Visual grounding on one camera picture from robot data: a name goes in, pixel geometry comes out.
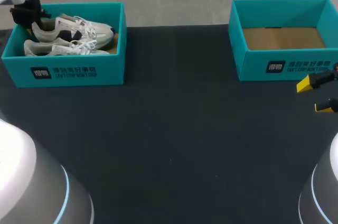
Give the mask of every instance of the cardboard bottom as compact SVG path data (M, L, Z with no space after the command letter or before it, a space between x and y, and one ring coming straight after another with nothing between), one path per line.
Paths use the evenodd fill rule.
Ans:
M109 52L110 54L116 54L117 53L117 44L118 44L118 33L114 35L114 38L103 48L101 48L101 51Z
M326 48L315 27L243 29L250 50L289 50Z

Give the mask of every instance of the sneaker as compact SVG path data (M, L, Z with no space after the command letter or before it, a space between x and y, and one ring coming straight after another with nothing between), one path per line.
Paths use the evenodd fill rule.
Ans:
M24 43L25 55L36 56L58 56L58 55L109 55L106 51L96 50L96 40L81 42L67 42L61 38L52 43L35 43L26 40Z
M78 16L62 14L55 19L41 19L43 29L32 24L32 30L40 42L53 42L57 38L71 41L97 40L97 49L107 45L115 35L115 30L103 23L86 21Z

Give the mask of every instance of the black logo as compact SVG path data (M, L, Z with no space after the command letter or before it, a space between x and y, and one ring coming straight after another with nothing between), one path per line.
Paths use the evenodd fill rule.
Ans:
M52 78L47 67L31 67L31 71L35 79L40 80Z
M72 36L72 32L69 30L61 30L58 34L57 38L64 39L67 42L71 41L79 41L82 37L82 34L80 31L76 31L76 33Z
M267 73L283 72L285 61L269 61L266 68Z

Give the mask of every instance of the gray cylinder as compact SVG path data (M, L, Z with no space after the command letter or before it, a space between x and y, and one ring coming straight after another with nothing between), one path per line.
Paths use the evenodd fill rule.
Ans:
M93 224L90 195L20 129L0 120L0 224Z
M299 197L301 224L338 223L338 134L325 151Z

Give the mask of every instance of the shoelace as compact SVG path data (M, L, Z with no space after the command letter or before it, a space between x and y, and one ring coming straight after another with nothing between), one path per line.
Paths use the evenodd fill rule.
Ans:
M70 42L69 47L73 49L72 50L73 53L77 53L79 55L89 55L90 52L95 49L96 44L97 44L96 40L92 40L89 42L80 42L74 40Z
M75 22L79 24L80 28L83 28L84 32L87 34L89 38L96 39L95 29L89 21L79 16L74 16L73 18L75 19Z

